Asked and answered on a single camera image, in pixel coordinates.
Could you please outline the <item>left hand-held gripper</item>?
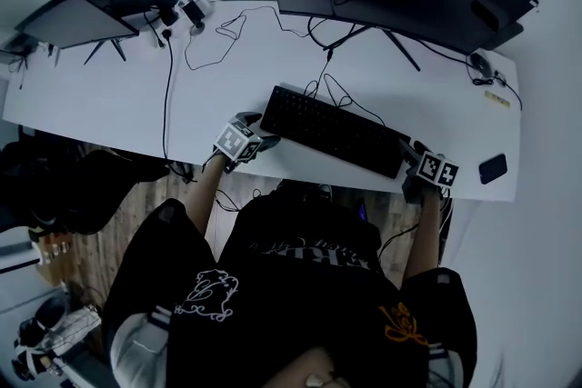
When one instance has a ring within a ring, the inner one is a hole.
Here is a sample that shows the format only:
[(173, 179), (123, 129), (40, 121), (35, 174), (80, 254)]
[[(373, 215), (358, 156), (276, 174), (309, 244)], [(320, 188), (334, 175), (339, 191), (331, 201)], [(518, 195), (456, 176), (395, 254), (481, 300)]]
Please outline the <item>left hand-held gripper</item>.
[(215, 153), (226, 157), (225, 174), (230, 174), (240, 164), (253, 160), (258, 150), (264, 152), (277, 146), (281, 141), (278, 135), (261, 138), (249, 128), (261, 118), (262, 114), (257, 112), (237, 113), (216, 138), (213, 149)]

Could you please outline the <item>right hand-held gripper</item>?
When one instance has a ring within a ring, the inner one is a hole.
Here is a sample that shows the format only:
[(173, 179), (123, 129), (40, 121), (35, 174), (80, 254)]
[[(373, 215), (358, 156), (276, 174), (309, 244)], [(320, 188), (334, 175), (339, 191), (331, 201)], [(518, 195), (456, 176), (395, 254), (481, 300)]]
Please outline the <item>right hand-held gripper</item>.
[(457, 164), (441, 154), (431, 153), (420, 141), (415, 141), (413, 146), (402, 139), (398, 143), (402, 158), (409, 165), (402, 185), (408, 204), (422, 204), (424, 193), (428, 190), (440, 199), (450, 193), (459, 172)]

